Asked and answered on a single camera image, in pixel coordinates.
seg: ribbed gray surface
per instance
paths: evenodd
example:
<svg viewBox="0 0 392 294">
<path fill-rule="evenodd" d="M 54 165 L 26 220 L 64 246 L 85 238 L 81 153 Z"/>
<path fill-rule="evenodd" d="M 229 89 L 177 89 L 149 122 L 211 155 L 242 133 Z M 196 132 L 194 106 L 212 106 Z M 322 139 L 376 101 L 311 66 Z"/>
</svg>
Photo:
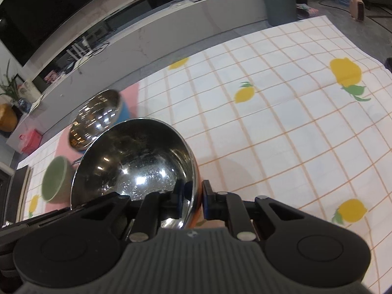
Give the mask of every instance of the ribbed gray surface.
<svg viewBox="0 0 392 294">
<path fill-rule="evenodd" d="M 154 239 L 130 244 L 115 268 L 90 284 L 46 289 L 27 283 L 17 294 L 370 293 L 359 282 L 337 289 L 297 284 L 275 271 L 257 244 L 232 238 L 226 228 L 194 231 L 160 229 Z"/>
</svg>

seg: pink basket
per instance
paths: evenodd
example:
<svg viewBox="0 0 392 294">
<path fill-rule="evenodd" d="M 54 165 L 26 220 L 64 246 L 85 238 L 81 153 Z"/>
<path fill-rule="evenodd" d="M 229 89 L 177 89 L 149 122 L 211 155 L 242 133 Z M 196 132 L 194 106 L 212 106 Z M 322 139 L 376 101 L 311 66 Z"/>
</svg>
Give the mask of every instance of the pink basket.
<svg viewBox="0 0 392 294">
<path fill-rule="evenodd" d="M 42 135 L 37 130 L 33 129 L 26 134 L 20 135 L 19 139 L 21 140 L 19 143 L 20 151 L 30 155 L 40 146 Z"/>
</svg>

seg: bowl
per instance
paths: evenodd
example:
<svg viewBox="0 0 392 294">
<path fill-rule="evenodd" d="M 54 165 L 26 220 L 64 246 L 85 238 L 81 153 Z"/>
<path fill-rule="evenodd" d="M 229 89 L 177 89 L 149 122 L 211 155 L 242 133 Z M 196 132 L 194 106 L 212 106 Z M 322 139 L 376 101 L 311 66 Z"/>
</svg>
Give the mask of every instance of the bowl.
<svg viewBox="0 0 392 294">
<path fill-rule="evenodd" d="M 105 90 L 79 110 L 69 130 L 69 144 L 76 151 L 84 152 L 100 134 L 129 118 L 128 107 L 120 93 Z"/>
<path fill-rule="evenodd" d="M 141 200 L 155 191 L 172 191 L 177 179 L 192 182 L 182 217 L 167 219 L 162 227 L 190 225 L 200 204 L 200 179 L 195 157 L 181 135 L 152 118 L 119 123 L 87 149 L 75 173 L 71 208 L 96 197 L 117 192 Z"/>
<path fill-rule="evenodd" d="M 55 157 L 45 171 L 42 180 L 42 198 L 47 203 L 64 203 L 69 201 L 74 169 L 68 159 Z"/>
</svg>

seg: yellow lemon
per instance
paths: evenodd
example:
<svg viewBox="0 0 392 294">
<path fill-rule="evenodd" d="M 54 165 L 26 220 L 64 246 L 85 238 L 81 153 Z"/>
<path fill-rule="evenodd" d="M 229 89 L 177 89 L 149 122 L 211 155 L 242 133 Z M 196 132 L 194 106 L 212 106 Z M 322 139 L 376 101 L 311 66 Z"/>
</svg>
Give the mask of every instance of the yellow lemon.
<svg viewBox="0 0 392 294">
<path fill-rule="evenodd" d="M 330 62 L 330 66 L 336 81 L 343 87 L 349 87 L 361 81 L 361 68 L 348 58 L 335 58 Z"/>
<path fill-rule="evenodd" d="M 336 210 L 332 221 L 343 224 L 343 220 L 349 223 L 357 222 L 363 218 L 367 209 L 362 201 L 358 199 L 350 199 L 343 202 Z"/>
<path fill-rule="evenodd" d="M 35 211 L 35 209 L 37 209 L 37 205 L 38 205 L 38 199 L 39 199 L 39 195 L 36 194 L 30 201 L 30 206 L 29 206 L 29 217 L 33 216 L 33 212 Z"/>
<path fill-rule="evenodd" d="M 236 103 L 242 103 L 250 100 L 254 96 L 254 88 L 249 82 L 242 82 L 241 89 L 234 95 Z"/>
<path fill-rule="evenodd" d="M 169 66 L 170 70 L 175 70 L 176 68 L 179 68 L 180 66 L 183 66 L 189 58 L 183 58 L 182 60 L 179 60 L 178 62 L 175 62 Z"/>
</svg>

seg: marble wall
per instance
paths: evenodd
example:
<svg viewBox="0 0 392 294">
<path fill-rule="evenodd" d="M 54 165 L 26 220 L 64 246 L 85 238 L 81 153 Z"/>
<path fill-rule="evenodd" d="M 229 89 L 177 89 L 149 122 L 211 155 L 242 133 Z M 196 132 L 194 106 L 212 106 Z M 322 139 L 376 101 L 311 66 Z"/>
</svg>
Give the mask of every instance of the marble wall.
<svg viewBox="0 0 392 294">
<path fill-rule="evenodd" d="M 12 59 L 14 71 L 24 78 L 33 79 L 38 73 L 70 42 L 80 36 L 88 28 L 104 19 L 112 12 L 134 0 L 93 0 L 73 15 L 35 52 L 32 58 L 21 67 L 5 46 L 0 42 L 0 69 L 5 71 L 8 58 Z"/>
</svg>

